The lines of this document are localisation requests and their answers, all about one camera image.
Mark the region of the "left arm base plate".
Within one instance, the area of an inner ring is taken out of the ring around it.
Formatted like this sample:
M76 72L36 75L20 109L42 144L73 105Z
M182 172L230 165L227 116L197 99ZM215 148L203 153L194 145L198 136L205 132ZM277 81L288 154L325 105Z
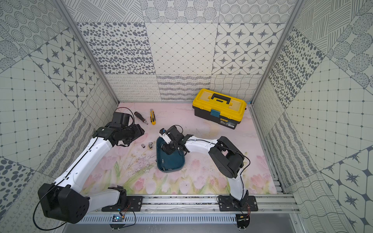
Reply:
M143 196L121 196L118 202L112 206L101 209L102 212L134 211L139 212L142 207Z

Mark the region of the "right controller board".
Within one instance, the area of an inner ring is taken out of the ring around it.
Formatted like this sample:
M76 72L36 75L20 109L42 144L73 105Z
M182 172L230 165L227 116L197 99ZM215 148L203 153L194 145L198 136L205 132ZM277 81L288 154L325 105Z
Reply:
M246 230L250 224L250 216L245 214L236 214L236 223L239 230Z

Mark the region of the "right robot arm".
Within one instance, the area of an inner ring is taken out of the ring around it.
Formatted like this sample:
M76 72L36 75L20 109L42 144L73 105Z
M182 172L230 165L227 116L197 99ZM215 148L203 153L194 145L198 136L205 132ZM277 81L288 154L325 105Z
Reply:
M167 155L174 152L178 152L181 156L192 152L209 155L220 173L228 179L232 201L237 205L243 205L247 200L249 194L242 179L242 173L246 169L244 160L247 157L228 138L222 136L212 140L183 135L176 125L168 130L161 129L159 136L165 142L161 149Z

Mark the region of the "left controller board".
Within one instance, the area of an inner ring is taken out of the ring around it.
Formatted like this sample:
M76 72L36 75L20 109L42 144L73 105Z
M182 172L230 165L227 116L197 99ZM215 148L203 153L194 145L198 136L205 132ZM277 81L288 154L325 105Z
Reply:
M113 230L119 230L125 227L124 219L120 215L114 215L109 226Z

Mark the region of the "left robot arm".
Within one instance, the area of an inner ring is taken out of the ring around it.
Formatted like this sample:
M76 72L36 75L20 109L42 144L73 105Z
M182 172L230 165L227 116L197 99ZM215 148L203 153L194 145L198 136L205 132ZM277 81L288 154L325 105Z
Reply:
M115 146L128 147L145 131L135 123L133 113L114 112L112 120L97 129L87 147L53 183L44 183L38 190L39 203L45 217L66 223L78 223L87 213L97 209L123 211L129 201L122 186L110 187L93 196L81 191L91 172Z

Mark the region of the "controller board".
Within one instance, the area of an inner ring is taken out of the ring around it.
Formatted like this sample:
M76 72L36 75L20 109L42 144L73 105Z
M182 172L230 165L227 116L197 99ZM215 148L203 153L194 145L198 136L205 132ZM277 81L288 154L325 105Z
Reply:
M109 226L113 230L119 230L125 227L124 219L120 215L114 215Z
M245 214L236 214L236 223L239 230L246 230L250 224L250 216Z

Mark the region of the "aluminium mounting rail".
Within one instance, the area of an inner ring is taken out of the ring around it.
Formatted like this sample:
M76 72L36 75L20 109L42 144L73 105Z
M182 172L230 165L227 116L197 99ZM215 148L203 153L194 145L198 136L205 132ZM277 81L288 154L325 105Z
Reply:
M250 208L251 214L299 214L300 210L291 194L255 195L257 211ZM217 195L144 195L141 209L134 205L123 211L124 214L212 214L220 212Z

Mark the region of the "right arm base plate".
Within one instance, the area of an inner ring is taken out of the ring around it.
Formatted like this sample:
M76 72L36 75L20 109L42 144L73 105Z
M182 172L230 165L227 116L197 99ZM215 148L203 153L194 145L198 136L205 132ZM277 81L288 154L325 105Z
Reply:
M219 204L219 210L221 212L247 212L248 210L250 210L251 212L258 211L258 205L255 196L245 195L241 201L237 201L232 196L219 195L217 197L217 201Z

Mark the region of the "yellow utility knife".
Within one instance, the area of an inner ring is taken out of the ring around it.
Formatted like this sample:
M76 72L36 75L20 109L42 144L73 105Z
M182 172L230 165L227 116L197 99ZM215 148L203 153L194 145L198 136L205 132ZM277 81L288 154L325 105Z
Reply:
M151 124L156 125L156 119L155 119L155 114L154 114L153 109L150 109L150 119L151 119Z

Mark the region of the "yellow black toolbox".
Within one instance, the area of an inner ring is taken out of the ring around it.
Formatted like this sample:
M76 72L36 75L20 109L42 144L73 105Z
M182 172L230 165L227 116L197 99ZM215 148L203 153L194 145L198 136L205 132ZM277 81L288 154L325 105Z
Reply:
M241 123L247 103L208 89L201 89L192 102L197 117L215 122L230 129Z

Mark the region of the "teal plastic storage tray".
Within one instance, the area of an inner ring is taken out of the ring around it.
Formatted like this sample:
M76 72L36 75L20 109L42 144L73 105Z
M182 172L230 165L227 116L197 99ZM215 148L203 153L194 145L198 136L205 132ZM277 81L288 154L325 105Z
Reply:
M181 170L185 165L185 156L178 150L174 151L171 155L166 154L161 146L166 142L159 137L156 141L156 163L157 168L164 173L175 172Z

